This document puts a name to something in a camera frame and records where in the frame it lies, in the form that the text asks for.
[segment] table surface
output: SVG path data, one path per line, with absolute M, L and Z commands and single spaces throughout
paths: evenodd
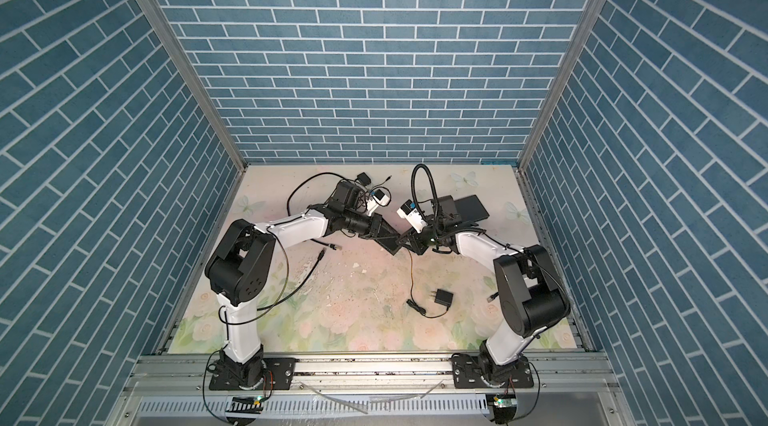
M 522 194 L 510 166 L 430 166 L 439 196 L 454 199 L 478 195 L 490 217 L 480 223 L 494 238 L 523 246 L 538 242 L 525 209 Z M 412 166 L 251 166 L 236 194 L 224 228 L 237 219 L 252 222 L 286 217 L 286 199 L 304 179 L 321 171 L 354 178 L 366 172 L 374 184 L 392 178 L 386 186 L 392 202 L 377 210 L 398 231 L 409 224 L 396 214 L 410 198 Z M 338 178 L 312 180 L 291 201 L 292 212 L 324 202 Z M 416 195 L 430 196 L 426 175 L 419 172 Z M 270 352 L 349 351 L 446 351 L 476 349 L 503 320 L 493 273 L 473 259 L 428 251 L 412 255 L 413 295 L 434 316 L 445 311 L 429 296 L 443 288 L 454 293 L 453 305 L 440 318 L 420 316 L 406 305 L 411 287 L 411 256 L 401 248 L 394 256 L 376 242 L 333 233 L 327 241 L 341 245 L 329 249 L 312 277 L 291 299 L 276 306 L 258 321 L 264 349 Z M 287 249 L 289 282 L 286 291 L 298 286 L 321 250 L 314 242 Z M 259 306 L 275 301 L 285 280 L 286 260 L 276 248 L 269 279 L 258 296 Z M 219 322 L 216 295 L 208 278 L 201 276 L 184 317 L 169 347 L 169 354 L 208 353 L 224 344 L 224 325 Z M 575 348 L 567 319 L 533 341 L 529 349 Z

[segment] floral tabletop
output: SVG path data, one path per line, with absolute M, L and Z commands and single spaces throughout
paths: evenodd
M 396 214 L 397 207 L 410 197 L 412 166 L 252 166 L 225 224 L 239 218 L 252 222 L 286 217 L 285 200 L 305 178 L 320 171 L 347 177 L 366 172 L 374 183 L 392 178 L 386 186 L 392 203 L 379 208 L 395 229 L 405 231 L 408 223 Z M 480 226 L 492 236 L 521 245 L 537 242 L 509 166 L 430 166 L 440 196 L 454 199 L 477 194 L 490 218 Z M 292 212 L 308 204 L 323 202 L 337 178 L 322 176 L 308 183 L 292 200 Z M 428 197 L 426 176 L 417 179 L 416 195 Z M 429 293 L 443 288 L 454 294 L 453 305 L 440 318 L 420 316 L 406 305 L 411 287 L 411 256 L 401 248 L 390 255 L 374 241 L 348 238 L 340 232 L 326 238 L 341 245 L 329 249 L 304 287 L 258 321 L 264 349 L 270 352 L 415 351 L 476 349 L 493 334 L 503 320 L 493 272 L 470 258 L 427 252 L 412 256 L 413 295 L 429 316 L 444 311 Z M 293 291 L 312 268 L 321 250 L 314 242 L 287 249 L 290 261 L 286 290 Z M 276 248 L 270 277 L 259 294 L 259 306 L 275 301 L 283 287 L 286 260 Z M 174 335 L 169 354 L 209 353 L 224 344 L 226 333 L 219 322 L 216 295 L 202 276 Z M 529 348 L 575 348 L 568 321 L 564 319 Z

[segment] brick pattern wallpaper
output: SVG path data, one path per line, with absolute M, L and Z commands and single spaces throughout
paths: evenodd
M 586 0 L 159 0 L 249 162 L 514 162 Z
M 0 424 L 100 424 L 235 172 L 134 0 L 0 18 Z
M 768 424 L 768 0 L 608 0 L 529 174 L 639 424 Z

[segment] black mounting plate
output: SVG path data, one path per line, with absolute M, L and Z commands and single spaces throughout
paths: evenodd
M 456 353 L 451 356 L 451 366 L 453 370 L 453 386 L 456 389 L 476 389 L 476 388 L 506 388 L 504 384 L 490 384 L 482 376 L 478 356 L 476 354 Z M 514 388 L 532 388 L 533 376 L 531 375 L 531 366 L 523 357 L 520 357 L 510 369 L 509 377 L 512 379 Z
M 210 375 L 210 383 L 208 389 L 211 391 L 238 391 L 243 392 L 240 386 L 237 385 L 237 380 L 230 376 L 226 368 L 218 366 L 218 361 L 212 362 L 208 367 Z M 296 366 L 296 360 L 294 358 L 264 358 L 264 373 L 269 376 L 269 372 L 272 372 L 273 383 L 272 389 L 275 391 L 290 389 L 291 380 L 293 380 L 293 369 Z M 262 383 L 259 382 L 256 388 L 260 391 L 264 389 Z

